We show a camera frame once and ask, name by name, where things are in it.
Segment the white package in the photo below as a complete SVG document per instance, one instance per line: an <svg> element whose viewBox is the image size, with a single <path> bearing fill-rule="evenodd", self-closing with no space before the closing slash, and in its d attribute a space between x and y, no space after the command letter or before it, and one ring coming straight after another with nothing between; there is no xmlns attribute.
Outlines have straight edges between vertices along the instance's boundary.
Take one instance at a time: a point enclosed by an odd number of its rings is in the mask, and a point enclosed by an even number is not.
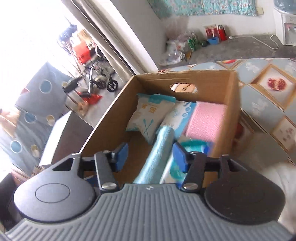
<svg viewBox="0 0 296 241"><path fill-rule="evenodd" d="M137 110L128 122L126 131L140 131L149 144L153 144L155 133L161 122L175 105L176 98L161 94L138 94Z"/></svg>
<svg viewBox="0 0 296 241"><path fill-rule="evenodd" d="M186 128L195 106L196 103L176 101L175 106L166 115L160 127L171 126L175 131L175 139L178 140Z"/></svg>

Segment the hanging quilt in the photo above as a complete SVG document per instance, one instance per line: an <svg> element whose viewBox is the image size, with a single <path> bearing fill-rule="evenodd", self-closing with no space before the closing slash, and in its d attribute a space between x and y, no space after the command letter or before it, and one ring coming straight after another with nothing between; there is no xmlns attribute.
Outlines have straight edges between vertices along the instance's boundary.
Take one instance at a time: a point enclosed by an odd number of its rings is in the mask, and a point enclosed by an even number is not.
<svg viewBox="0 0 296 241"><path fill-rule="evenodd" d="M211 14L257 16L255 0L148 0L148 2L159 18L172 15Z"/></svg>

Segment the curtain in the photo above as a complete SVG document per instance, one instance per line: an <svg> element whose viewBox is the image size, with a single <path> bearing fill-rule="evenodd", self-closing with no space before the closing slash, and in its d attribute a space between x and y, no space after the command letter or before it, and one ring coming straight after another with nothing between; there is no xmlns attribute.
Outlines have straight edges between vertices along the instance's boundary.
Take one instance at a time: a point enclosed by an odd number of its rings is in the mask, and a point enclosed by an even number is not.
<svg viewBox="0 0 296 241"><path fill-rule="evenodd" d="M128 81L135 73L145 72L89 1L61 1L91 35L123 81Z"/></svg>

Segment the black circular cover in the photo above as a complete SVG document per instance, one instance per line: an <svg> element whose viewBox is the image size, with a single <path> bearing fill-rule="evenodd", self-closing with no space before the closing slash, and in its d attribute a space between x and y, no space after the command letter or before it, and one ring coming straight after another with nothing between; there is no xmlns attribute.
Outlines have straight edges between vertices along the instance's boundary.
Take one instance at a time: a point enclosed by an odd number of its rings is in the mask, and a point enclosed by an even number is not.
<svg viewBox="0 0 296 241"><path fill-rule="evenodd" d="M206 188L205 200L220 217L249 225L278 220L285 205L280 187L252 170L223 175Z"/></svg>
<svg viewBox="0 0 296 241"><path fill-rule="evenodd" d="M14 203L28 219L63 222L85 212L94 202L92 186L78 175L80 154L69 155L24 182L15 192Z"/></svg>

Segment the metal screw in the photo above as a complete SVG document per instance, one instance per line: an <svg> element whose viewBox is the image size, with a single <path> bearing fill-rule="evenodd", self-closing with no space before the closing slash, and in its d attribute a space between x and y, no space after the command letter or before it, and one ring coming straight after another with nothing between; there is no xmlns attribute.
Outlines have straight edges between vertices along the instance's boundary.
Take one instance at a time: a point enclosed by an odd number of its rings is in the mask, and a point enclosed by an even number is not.
<svg viewBox="0 0 296 241"><path fill-rule="evenodd" d="M103 189L106 189L106 190L113 190L117 187L117 185L115 183L104 183L102 185L102 188Z"/></svg>
<svg viewBox="0 0 296 241"><path fill-rule="evenodd" d="M198 185L197 185L196 183L185 183L185 184L183 185L183 188L184 188L185 190L195 190L195 189L198 188Z"/></svg>

